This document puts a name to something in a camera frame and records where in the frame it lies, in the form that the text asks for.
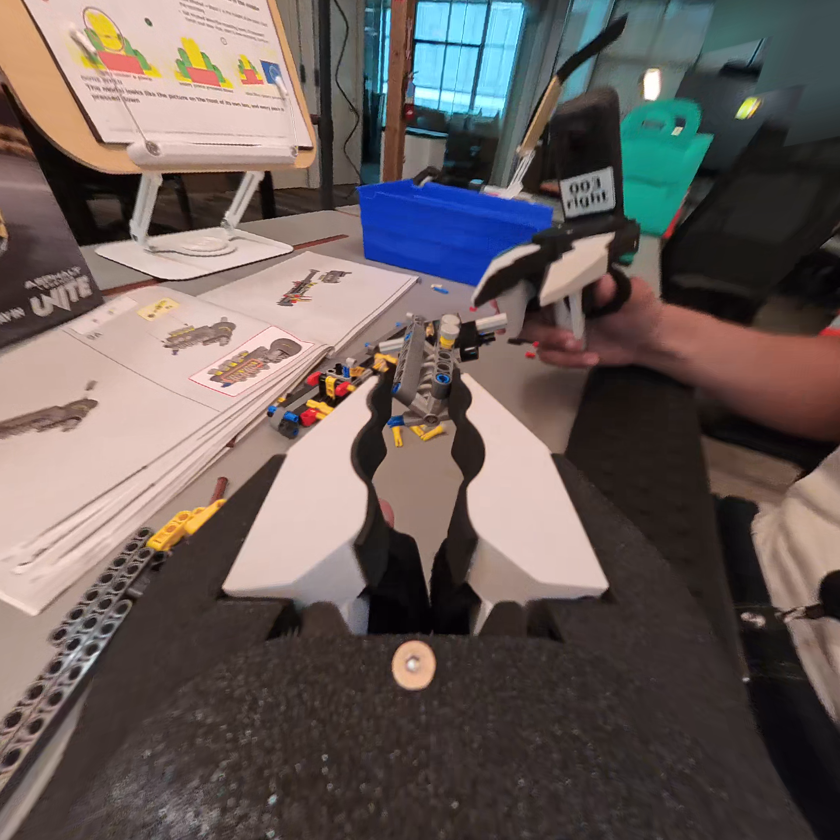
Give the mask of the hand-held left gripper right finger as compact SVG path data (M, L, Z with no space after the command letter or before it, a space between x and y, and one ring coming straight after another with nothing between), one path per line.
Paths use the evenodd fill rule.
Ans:
M500 605L529 620L547 602L609 588L549 447L469 374L455 374L451 455L462 475L435 558L435 634L478 635Z

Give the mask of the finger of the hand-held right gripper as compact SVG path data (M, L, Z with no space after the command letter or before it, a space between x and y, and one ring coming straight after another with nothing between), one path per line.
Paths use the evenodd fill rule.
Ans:
M472 306L493 302L507 316L507 330L517 337L526 315L548 309L546 319L553 327L568 328L568 303L540 303L550 267L568 253L567 243L526 243L501 252L485 269L476 284Z
M570 330L577 340L585 338L583 290L606 274L613 240L613 236L578 239L545 272L539 305L553 315L556 326Z

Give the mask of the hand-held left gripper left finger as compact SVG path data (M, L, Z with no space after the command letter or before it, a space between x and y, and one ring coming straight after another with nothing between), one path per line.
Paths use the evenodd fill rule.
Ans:
M389 559L373 476L385 458L392 375L374 375L294 444L223 583L237 598L335 606L367 634Z

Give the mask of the black toy gear assembly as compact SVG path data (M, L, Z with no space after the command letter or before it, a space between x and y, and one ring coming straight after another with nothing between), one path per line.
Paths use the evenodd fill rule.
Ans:
M413 315L400 340L380 342L378 350L396 358L392 399L402 405L388 427L437 427L447 422L461 362L477 360L508 325L505 313L463 320L447 313L436 320Z

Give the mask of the pile of yellow toy pins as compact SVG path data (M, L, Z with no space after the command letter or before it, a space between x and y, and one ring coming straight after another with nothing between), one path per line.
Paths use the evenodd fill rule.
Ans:
M441 437L446 433L446 428L442 423L435 426L426 426L423 424L407 425L401 417L397 416L392 417L386 427L391 432L393 444L396 448L403 448L405 441L411 435L416 435L419 440L427 442Z

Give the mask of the person's right forearm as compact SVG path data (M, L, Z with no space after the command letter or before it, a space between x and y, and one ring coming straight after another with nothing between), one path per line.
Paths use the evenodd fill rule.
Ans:
M774 334L672 305L659 311L650 367L784 434L837 444L837 335Z

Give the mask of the person's right hand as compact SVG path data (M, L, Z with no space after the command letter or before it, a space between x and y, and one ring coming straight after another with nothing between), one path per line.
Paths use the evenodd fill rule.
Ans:
M514 342L541 362L563 369L640 365L667 371L671 360L660 341L665 305L642 278L633 277L630 290L619 311L588 320L584 339L555 325L551 311L542 309L527 314Z

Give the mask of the blue plastic bin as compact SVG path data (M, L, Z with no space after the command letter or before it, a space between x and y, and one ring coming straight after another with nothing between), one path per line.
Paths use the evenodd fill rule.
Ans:
M499 254L553 221L549 205L434 182L362 185L358 195L368 260L470 287Z

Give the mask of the black dimpled mat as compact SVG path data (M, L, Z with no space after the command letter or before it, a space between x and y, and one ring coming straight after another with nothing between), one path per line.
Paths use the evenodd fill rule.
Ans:
M619 761L640 838L760 838L763 762L700 446L694 397L637 367L590 375L565 450L607 597L561 611L564 648L628 699Z

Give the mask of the partly built toy chassis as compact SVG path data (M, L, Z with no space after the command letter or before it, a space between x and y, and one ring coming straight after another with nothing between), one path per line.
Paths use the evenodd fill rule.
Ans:
M321 423L363 383L396 367L407 321L364 345L360 357L347 357L330 367L313 370L290 392L267 408L268 424L289 440Z

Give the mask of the black office chair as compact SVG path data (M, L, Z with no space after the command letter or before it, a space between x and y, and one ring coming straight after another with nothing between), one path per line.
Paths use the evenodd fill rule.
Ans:
M750 325L838 225L839 139L786 145L765 125L663 247L660 295Z

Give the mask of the building instruction booklet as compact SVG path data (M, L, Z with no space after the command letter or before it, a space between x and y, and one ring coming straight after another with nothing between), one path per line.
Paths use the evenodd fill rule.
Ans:
M417 276L298 252L121 295L2 355L1 596L34 616Z

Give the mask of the wooden pillar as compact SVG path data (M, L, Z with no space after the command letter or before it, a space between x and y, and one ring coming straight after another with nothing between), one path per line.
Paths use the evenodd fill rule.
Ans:
M403 178L406 91L413 69L416 8L416 1L391 2L385 129L381 167L383 182L396 182Z

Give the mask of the long black toy beam assembly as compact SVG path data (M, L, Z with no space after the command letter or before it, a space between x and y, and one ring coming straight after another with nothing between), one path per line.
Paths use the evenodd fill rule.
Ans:
M162 528L139 528L47 636L51 656L16 703L2 715L2 805L25 777L70 707L87 687L93 666L174 547L193 536L225 504L228 479L216 480L207 505L180 511Z

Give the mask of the black badge reel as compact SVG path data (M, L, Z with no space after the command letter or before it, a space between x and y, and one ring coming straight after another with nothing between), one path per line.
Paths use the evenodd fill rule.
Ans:
M777 611L783 623L794 621L815 622L823 619L839 621L839 570L826 574L817 589L816 601L810 605Z

